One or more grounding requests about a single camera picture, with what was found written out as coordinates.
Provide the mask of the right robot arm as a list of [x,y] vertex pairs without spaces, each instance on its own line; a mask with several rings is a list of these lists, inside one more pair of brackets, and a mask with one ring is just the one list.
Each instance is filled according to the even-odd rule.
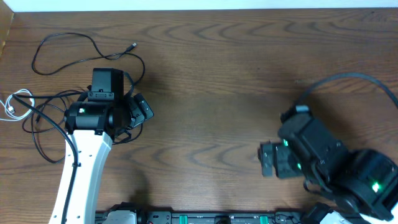
[[257,156],[262,175],[304,176],[304,187],[345,212],[393,222],[397,205],[397,164],[374,149],[350,151],[306,105],[281,114],[280,142],[264,142]]

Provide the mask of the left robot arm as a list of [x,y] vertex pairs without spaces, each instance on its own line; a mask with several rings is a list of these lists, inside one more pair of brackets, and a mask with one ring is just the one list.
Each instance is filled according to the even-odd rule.
[[62,177],[51,223],[94,223],[101,176],[113,145],[134,141],[154,112],[133,89],[127,72],[95,68],[92,84],[64,113],[67,138]]

